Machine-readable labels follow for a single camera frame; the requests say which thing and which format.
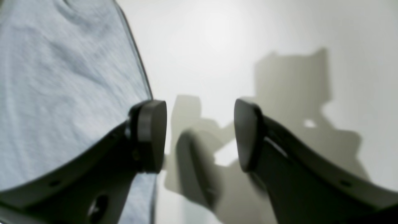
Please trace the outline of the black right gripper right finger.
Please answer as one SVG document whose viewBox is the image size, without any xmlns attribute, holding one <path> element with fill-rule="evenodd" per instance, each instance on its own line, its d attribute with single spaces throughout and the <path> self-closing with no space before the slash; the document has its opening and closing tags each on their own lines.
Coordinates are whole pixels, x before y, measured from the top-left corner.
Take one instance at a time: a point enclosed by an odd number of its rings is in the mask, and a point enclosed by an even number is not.
<svg viewBox="0 0 398 224">
<path fill-rule="evenodd" d="M 279 224 L 397 223 L 397 192 L 333 165 L 257 104 L 235 101 L 234 129 L 240 167 L 266 187 Z"/>
</svg>

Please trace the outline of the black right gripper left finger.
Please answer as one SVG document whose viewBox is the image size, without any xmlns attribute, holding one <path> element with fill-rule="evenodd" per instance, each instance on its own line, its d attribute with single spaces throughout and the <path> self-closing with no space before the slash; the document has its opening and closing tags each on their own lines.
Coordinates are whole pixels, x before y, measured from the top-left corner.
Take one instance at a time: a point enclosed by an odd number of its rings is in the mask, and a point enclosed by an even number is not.
<svg viewBox="0 0 398 224">
<path fill-rule="evenodd" d="M 167 105 L 136 104 L 128 119 L 74 160 L 1 192 L 2 224 L 117 224 L 138 173 L 163 166 Z"/>
</svg>

